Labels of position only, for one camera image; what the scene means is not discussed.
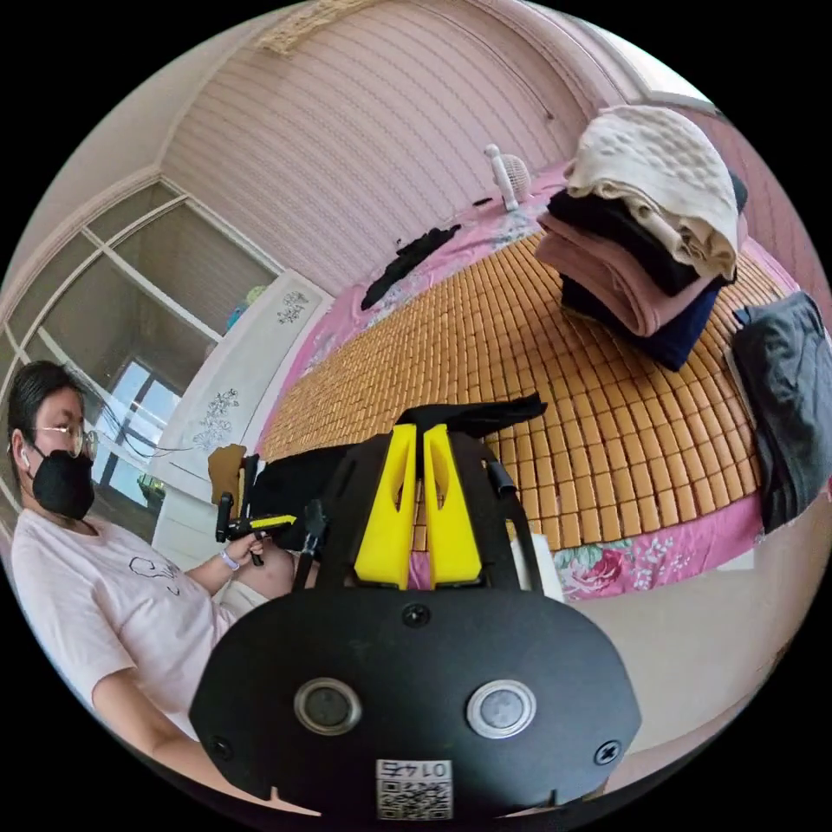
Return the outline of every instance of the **eyeglasses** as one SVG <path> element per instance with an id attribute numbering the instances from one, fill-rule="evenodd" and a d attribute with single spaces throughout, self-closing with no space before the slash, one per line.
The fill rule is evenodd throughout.
<path id="1" fill-rule="evenodd" d="M 69 453 L 73 457 L 77 457 L 83 452 L 95 461 L 95 454 L 98 452 L 98 434 L 95 431 L 83 431 L 78 427 L 41 427 L 38 430 L 57 431 L 66 434 L 72 440 Z"/>

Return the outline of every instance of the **sticker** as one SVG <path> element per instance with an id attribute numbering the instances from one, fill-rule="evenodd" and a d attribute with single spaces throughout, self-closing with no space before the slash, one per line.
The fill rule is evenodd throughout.
<path id="1" fill-rule="evenodd" d="M 450 760 L 376 760 L 375 783 L 380 821 L 453 818 Z"/>

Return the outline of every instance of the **wall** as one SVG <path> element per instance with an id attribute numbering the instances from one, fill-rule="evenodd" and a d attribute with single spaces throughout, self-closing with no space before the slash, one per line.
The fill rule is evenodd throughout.
<path id="1" fill-rule="evenodd" d="M 777 177 L 751 143 L 728 121 L 689 107 L 674 107 L 706 133 L 725 163 L 748 185 L 748 231 L 806 289 L 832 328 L 832 292 L 803 222 Z"/>
<path id="2" fill-rule="evenodd" d="M 183 108 L 205 78 L 229 49 L 275 17 L 272 13 L 249 20 L 201 43 L 136 88 L 94 128 L 55 177 L 21 236 L 3 280 L 0 320 L 44 241 L 107 189 L 156 166 Z"/>
<path id="3" fill-rule="evenodd" d="M 517 0 L 395 0 L 289 57 L 249 45 L 202 90 L 163 171 L 337 294 L 492 190 L 489 142 L 533 170 L 571 152 L 606 82 L 558 36 Z"/>

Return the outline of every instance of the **dark hair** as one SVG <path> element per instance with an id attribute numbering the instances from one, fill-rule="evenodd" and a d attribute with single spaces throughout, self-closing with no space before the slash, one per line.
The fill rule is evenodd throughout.
<path id="1" fill-rule="evenodd" d="M 32 361 L 31 364 L 25 364 L 15 373 L 9 390 L 7 440 L 11 470 L 15 475 L 18 488 L 20 477 L 17 473 L 14 452 L 11 449 L 11 436 L 15 430 L 19 430 L 30 445 L 34 444 L 35 422 L 41 405 L 49 396 L 67 389 L 78 393 L 81 407 L 83 407 L 83 386 L 65 367 L 52 361 Z"/>

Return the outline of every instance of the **face mask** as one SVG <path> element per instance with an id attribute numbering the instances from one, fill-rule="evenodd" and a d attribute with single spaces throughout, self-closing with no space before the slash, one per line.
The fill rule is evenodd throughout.
<path id="1" fill-rule="evenodd" d="M 92 460 L 84 454 L 52 451 L 37 469 L 32 494 L 46 511 L 83 520 L 95 500 Z"/>

